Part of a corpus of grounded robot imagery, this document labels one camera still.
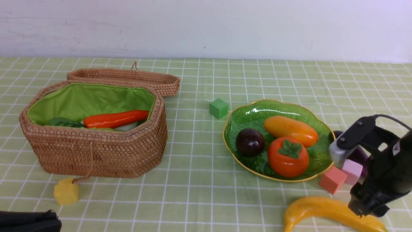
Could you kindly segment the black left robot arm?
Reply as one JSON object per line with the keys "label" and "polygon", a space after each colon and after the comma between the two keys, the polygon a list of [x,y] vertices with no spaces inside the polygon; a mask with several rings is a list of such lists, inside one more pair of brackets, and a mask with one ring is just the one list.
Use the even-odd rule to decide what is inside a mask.
{"label": "black left robot arm", "polygon": [[62,222],[56,212],[0,212],[1,232],[60,232]]}

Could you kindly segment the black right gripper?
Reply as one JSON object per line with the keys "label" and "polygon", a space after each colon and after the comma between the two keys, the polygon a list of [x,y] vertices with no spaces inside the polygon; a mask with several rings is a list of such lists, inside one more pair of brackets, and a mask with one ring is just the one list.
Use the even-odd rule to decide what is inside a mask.
{"label": "black right gripper", "polygon": [[396,193],[383,188],[371,175],[363,183],[356,183],[350,191],[348,208],[359,217],[381,218],[390,210],[387,204],[396,199]]}

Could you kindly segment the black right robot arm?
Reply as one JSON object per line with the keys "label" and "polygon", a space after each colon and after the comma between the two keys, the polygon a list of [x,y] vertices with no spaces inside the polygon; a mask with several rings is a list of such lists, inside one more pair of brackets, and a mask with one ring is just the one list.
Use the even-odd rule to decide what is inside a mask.
{"label": "black right robot arm", "polygon": [[411,131],[401,138],[373,132],[359,145],[370,153],[368,174],[350,191],[348,208],[356,215],[383,217],[388,204],[411,192]]}

